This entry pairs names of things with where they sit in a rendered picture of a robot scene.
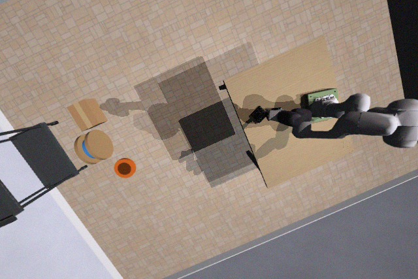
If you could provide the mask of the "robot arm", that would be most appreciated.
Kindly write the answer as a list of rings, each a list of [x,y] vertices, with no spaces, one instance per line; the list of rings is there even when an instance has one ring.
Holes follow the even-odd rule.
[[[268,120],[293,127],[292,134],[299,139],[342,139],[360,134],[382,136],[386,144],[397,148],[415,146],[418,141],[418,100],[400,99],[386,108],[369,107],[370,97],[366,94],[356,93],[342,103],[331,94],[315,98],[311,111],[304,108],[269,110]],[[339,119],[329,131],[312,131],[312,114]]]

